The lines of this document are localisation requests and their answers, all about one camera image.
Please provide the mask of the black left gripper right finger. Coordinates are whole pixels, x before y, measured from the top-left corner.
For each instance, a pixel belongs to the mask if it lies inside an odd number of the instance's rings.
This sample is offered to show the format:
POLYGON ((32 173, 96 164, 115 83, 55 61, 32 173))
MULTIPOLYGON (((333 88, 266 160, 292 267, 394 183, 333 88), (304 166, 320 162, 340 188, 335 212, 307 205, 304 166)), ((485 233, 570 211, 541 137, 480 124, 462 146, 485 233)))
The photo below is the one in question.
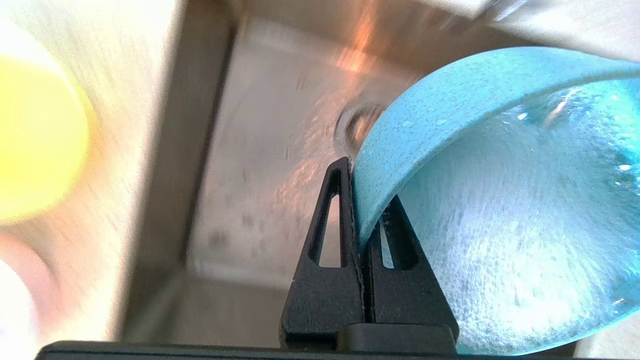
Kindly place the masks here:
POLYGON ((362 260, 366 321, 378 349, 455 350, 458 323, 397 196, 377 221, 362 260))

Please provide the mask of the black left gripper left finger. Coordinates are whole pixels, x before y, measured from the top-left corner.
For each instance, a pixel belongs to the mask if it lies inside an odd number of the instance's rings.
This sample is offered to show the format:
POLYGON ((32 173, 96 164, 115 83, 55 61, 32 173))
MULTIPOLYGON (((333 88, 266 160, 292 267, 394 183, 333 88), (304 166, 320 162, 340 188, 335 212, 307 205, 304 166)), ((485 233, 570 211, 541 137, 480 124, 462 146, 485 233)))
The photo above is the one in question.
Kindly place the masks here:
POLYGON ((365 321, 351 164, 341 157, 326 169, 297 267, 279 321, 279 342, 288 349, 335 350, 339 335, 365 321), (340 265, 320 265, 333 198, 338 198, 340 265))

